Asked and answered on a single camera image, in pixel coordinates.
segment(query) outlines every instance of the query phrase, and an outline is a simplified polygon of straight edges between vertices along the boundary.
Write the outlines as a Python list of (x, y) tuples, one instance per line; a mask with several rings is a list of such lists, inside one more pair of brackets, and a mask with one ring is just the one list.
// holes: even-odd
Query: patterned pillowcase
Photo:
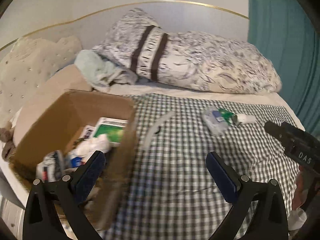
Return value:
[(165, 33), (135, 8), (93, 50), (137, 75), (179, 87), (221, 93), (279, 92), (270, 60), (247, 42), (203, 32)]

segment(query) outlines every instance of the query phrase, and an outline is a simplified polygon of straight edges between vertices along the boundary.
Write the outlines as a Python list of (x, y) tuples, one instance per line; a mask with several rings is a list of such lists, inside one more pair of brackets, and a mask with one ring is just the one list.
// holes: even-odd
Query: white pillow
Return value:
[(254, 45), (203, 32), (165, 33), (139, 8), (117, 21), (93, 50), (139, 76), (179, 87), (245, 94), (281, 89), (271, 61)]
[(0, 62), (0, 127), (22, 107), (57, 70), (74, 62), (82, 49), (75, 36), (57, 43), (20, 38)]

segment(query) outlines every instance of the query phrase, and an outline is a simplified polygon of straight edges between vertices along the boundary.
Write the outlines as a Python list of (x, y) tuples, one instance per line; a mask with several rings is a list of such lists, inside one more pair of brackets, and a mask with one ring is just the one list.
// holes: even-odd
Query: bedsheet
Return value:
[(143, 85), (114, 84), (111, 86), (108, 93), (114, 95), (142, 95), (146, 93), (157, 93), (179, 98), (221, 100), (254, 105), (284, 106), (294, 120), (297, 127), (305, 130), (298, 117), (294, 114), (293, 110), (277, 93), (267, 93), (265, 95), (248, 95), (200, 92), (155, 82), (149, 82)]
[[(298, 164), (283, 154), (281, 143), (264, 131), (270, 120), (294, 124), (283, 106), (170, 97), (161, 94), (132, 96), (136, 105), (139, 138), (130, 188), (104, 239), (208, 239), (227, 215), (226, 203), (205, 165), (216, 151), (227, 165), (253, 181), (279, 182), (287, 214), (295, 190)], [(208, 106), (254, 115), (254, 124), (230, 126), (212, 136), (201, 119)], [(144, 138), (164, 114), (175, 115), (161, 125), (150, 148)], [(237, 237), (244, 235), (253, 203)]]

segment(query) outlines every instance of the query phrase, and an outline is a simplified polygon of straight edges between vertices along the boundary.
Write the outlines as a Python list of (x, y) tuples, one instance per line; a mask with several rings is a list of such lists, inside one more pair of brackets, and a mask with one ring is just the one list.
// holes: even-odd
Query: pillow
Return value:
[(32, 124), (38, 120), (44, 111), (65, 91), (71, 89), (92, 90), (92, 87), (84, 80), (74, 64), (57, 72), (25, 102), (14, 128), (13, 142), (15, 146), (19, 144)]
[(56, 71), (73, 63), (81, 50), (75, 36), (57, 43), (20, 38), (0, 62), (0, 127), (22, 107)]
[(245, 94), (281, 89), (271, 61), (254, 45), (204, 32), (165, 33), (139, 8), (117, 21), (93, 50), (139, 76), (179, 87)]

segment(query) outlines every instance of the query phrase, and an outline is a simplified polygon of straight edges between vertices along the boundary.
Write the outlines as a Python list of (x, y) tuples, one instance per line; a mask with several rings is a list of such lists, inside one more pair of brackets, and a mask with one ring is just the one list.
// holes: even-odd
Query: gingham bedsheet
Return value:
[[(205, 158), (216, 151), (227, 165), (253, 181), (278, 180), (287, 214), (295, 190), (298, 165), (283, 154), (281, 144), (264, 131), (270, 120), (295, 125), (282, 106), (176, 98), (160, 94), (131, 96), (137, 107), (140, 138), (128, 192), (124, 194), (111, 228), (103, 239), (208, 239), (231, 205), (224, 201), (210, 176)], [(220, 137), (210, 134), (201, 119), (208, 106), (255, 115), (255, 124), (230, 126)], [(148, 129), (164, 114), (175, 111), (142, 149)], [(243, 236), (254, 204), (240, 228)]]

